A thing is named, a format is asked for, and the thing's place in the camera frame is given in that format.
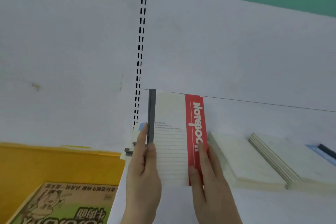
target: green print on box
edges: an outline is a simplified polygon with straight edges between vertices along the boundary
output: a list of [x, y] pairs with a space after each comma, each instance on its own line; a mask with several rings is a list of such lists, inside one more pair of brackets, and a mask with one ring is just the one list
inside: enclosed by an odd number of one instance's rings
[[117, 188], [47, 182], [7, 224], [106, 224]]

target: stack of notebooks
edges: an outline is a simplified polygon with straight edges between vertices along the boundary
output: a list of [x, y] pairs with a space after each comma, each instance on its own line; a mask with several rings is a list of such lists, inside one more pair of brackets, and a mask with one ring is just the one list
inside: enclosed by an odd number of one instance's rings
[[251, 145], [286, 181], [286, 188], [336, 192], [336, 168], [305, 145], [252, 134]]
[[284, 190], [286, 182], [245, 138], [210, 133], [228, 184], [236, 188]]

